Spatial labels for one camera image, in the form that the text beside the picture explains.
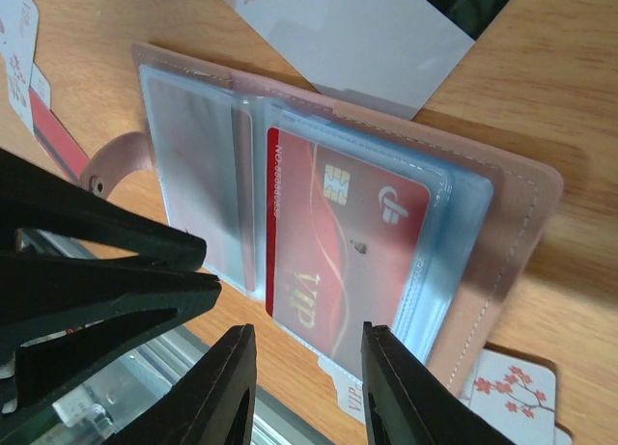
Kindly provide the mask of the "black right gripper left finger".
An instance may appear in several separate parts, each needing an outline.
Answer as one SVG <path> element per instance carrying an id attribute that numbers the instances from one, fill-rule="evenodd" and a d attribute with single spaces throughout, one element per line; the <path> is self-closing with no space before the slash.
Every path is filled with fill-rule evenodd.
<path id="1" fill-rule="evenodd" d="M 254 326 L 231 327 L 110 444 L 249 444 L 257 387 Z"/>

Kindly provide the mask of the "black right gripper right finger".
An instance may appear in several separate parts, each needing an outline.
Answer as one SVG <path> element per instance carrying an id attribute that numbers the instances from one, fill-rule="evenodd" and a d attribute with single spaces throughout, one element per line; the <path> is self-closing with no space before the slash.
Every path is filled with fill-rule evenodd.
<path id="1" fill-rule="evenodd" d="M 363 402 L 370 444 L 509 444 L 464 406 L 386 325 L 363 323 Z"/>

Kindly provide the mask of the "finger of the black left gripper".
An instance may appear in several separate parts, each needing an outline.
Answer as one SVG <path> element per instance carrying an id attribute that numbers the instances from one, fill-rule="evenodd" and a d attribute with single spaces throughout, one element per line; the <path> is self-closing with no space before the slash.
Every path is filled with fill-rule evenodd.
<path id="1" fill-rule="evenodd" d="M 1 257 L 1 410 L 63 396 L 118 356 L 210 310 L 218 278 L 115 261 Z"/>
<path id="2" fill-rule="evenodd" d="M 17 232 L 36 229 L 131 251 L 117 265 L 196 271 L 206 242 L 121 209 L 3 150 L 1 249 L 14 252 Z"/>

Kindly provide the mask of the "red VIP card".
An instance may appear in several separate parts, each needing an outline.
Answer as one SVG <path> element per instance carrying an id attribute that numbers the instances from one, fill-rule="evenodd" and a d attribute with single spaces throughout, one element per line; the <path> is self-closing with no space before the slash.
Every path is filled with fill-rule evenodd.
<path id="1" fill-rule="evenodd" d="M 232 111 L 235 166 L 237 174 L 240 245 L 243 287 L 247 294 L 255 291 L 254 202 L 251 115 L 241 108 Z"/>
<path id="2" fill-rule="evenodd" d="M 431 199 L 424 183 L 270 127 L 268 314 L 357 369 L 363 322 L 395 319 Z"/>

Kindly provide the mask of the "pink leather card holder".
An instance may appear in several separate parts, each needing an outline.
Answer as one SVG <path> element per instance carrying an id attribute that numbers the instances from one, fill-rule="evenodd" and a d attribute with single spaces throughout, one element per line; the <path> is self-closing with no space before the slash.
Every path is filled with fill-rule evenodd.
<path id="1" fill-rule="evenodd" d="M 81 185 L 158 174 L 169 224 L 205 268 L 315 352 L 338 391 L 360 331 L 385 324 L 464 386 L 563 191 L 538 161 L 148 43 L 131 49 L 147 128 Z"/>

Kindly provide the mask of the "white card under arm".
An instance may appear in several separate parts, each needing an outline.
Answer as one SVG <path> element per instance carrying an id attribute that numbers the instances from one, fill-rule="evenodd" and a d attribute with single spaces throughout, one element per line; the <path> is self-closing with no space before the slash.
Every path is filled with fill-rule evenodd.
<path id="1" fill-rule="evenodd" d="M 30 90 L 50 108 L 51 88 L 34 62 L 39 9 L 33 0 L 1 0 L 1 54 L 5 61 L 9 102 L 34 133 Z"/>

